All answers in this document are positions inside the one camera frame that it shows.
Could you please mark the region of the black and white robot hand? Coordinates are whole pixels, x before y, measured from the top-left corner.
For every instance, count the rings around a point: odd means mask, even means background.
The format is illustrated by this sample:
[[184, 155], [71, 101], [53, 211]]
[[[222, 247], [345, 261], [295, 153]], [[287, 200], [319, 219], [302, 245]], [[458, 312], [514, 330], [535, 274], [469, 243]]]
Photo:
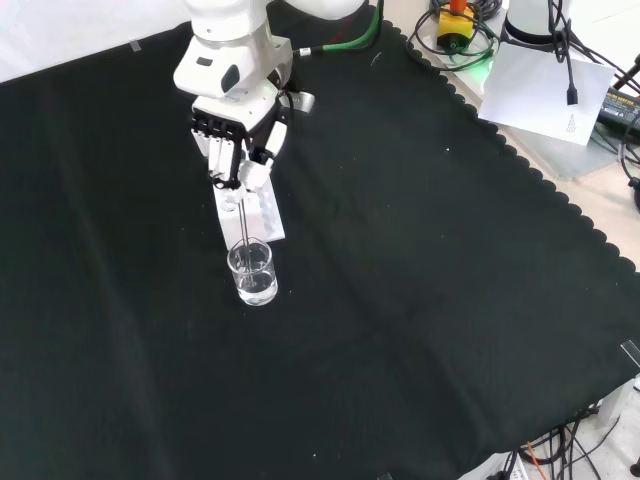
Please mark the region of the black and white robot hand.
[[270, 179], [284, 146], [296, 95], [264, 80], [220, 99], [198, 97], [191, 132], [203, 155], [214, 192], [233, 209]]

